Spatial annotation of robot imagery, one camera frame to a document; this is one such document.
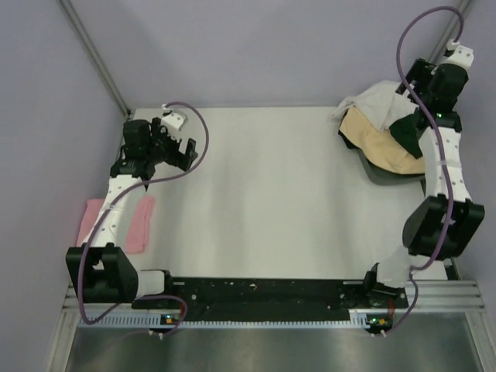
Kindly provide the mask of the white and green t shirt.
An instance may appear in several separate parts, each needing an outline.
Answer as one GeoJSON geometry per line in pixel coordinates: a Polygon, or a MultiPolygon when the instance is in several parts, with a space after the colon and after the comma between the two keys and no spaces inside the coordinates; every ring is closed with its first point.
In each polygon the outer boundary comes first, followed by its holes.
{"type": "Polygon", "coordinates": [[[381,81],[357,96],[344,98],[332,114],[333,119],[342,120],[349,109],[358,109],[379,132],[389,130],[394,140],[415,159],[422,157],[415,124],[415,113],[419,106],[407,95],[397,93],[399,83],[381,81]]]}

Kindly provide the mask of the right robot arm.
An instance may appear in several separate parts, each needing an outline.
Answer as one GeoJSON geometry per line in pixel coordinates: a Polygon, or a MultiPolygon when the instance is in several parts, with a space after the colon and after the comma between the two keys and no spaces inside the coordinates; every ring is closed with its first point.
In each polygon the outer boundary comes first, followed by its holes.
{"type": "Polygon", "coordinates": [[[361,294],[370,306],[397,298],[414,272],[460,256],[485,217],[484,206],[473,202],[463,179],[462,123],[454,109],[469,67],[453,57],[438,65],[419,58],[398,87],[418,102],[404,121],[425,161],[425,200],[407,218],[401,248],[366,272],[361,294]]]}

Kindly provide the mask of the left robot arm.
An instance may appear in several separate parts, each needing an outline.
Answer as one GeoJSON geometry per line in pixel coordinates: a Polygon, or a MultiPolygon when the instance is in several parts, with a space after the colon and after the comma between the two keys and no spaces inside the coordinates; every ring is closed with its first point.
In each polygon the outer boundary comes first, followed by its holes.
{"type": "Polygon", "coordinates": [[[175,300],[175,288],[163,270],[137,268],[125,252],[133,215],[146,194],[155,167],[166,163],[189,171],[198,154],[189,139],[180,149],[185,114],[167,109],[151,121],[134,119],[123,126],[119,158],[112,165],[108,191],[91,231],[81,246],[66,253],[74,290],[83,303],[131,303],[149,295],[159,307],[175,300]]]}

